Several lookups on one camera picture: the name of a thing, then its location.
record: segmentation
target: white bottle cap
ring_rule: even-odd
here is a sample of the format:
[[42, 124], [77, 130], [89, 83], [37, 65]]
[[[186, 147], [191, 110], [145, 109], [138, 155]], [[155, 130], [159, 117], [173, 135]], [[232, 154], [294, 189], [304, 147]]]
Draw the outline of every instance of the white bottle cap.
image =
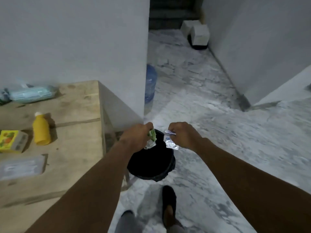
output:
[[41, 113], [41, 112], [36, 112], [36, 113], [35, 113], [35, 116], [37, 117], [38, 115], [43, 115], [43, 113]]

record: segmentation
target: yellow box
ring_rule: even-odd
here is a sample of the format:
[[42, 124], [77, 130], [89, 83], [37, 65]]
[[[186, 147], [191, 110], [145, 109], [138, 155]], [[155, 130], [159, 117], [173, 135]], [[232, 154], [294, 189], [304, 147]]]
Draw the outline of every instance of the yellow box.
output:
[[19, 130], [2, 130], [0, 133], [0, 152], [22, 153], [28, 134]]

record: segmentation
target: gray pants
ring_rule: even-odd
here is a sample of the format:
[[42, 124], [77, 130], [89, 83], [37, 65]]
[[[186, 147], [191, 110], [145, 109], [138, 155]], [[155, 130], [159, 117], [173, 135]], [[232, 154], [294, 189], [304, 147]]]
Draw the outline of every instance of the gray pants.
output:
[[[138, 233], [139, 228], [135, 216], [130, 212], [125, 213], [119, 220], [115, 233]], [[179, 225], [173, 225], [166, 231], [167, 233], [185, 233]]]

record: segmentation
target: forearm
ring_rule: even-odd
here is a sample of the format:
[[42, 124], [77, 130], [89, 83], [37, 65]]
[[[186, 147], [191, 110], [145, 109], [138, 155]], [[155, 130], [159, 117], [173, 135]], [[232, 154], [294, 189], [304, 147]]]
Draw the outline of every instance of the forearm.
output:
[[195, 152], [258, 233], [309, 231], [311, 195], [225, 152], [208, 139], [196, 144]]
[[125, 143], [117, 142], [26, 233], [107, 232], [131, 155]]

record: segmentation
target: wooden table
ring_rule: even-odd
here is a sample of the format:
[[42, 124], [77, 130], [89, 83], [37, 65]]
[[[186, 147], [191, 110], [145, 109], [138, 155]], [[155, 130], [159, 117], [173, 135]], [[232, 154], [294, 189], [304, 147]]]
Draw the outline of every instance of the wooden table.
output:
[[34, 114], [42, 112], [50, 117], [54, 140], [46, 146], [32, 140], [22, 154], [0, 153], [0, 161], [48, 157], [43, 174], [0, 181], [1, 233], [24, 232], [106, 153], [104, 129], [113, 128], [100, 103], [99, 82], [62, 84], [59, 90], [55, 99], [0, 106], [0, 129], [26, 130], [32, 139]]

